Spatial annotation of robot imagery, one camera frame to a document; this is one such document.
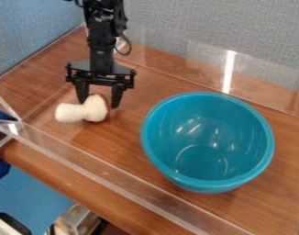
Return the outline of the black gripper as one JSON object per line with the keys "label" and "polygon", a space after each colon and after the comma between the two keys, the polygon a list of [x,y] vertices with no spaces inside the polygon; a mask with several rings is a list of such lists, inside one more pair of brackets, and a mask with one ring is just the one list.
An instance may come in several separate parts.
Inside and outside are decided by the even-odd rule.
{"label": "black gripper", "polygon": [[134,87],[137,71],[115,62],[107,73],[93,72],[90,61],[67,63],[67,81],[74,84],[79,102],[90,96],[90,85],[113,86],[113,108],[118,108],[126,89]]}

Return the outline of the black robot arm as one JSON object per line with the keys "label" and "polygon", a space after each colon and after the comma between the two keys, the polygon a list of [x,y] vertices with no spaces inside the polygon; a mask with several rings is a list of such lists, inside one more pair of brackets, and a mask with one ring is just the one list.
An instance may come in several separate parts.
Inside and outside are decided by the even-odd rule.
{"label": "black robot arm", "polygon": [[90,59],[70,62],[67,81],[74,84],[79,102],[90,96],[90,85],[113,88],[113,108],[121,105],[123,93],[135,84],[137,71],[114,60],[114,53],[129,56],[131,41],[125,35],[127,16],[125,0],[66,0],[83,9],[89,29]]}

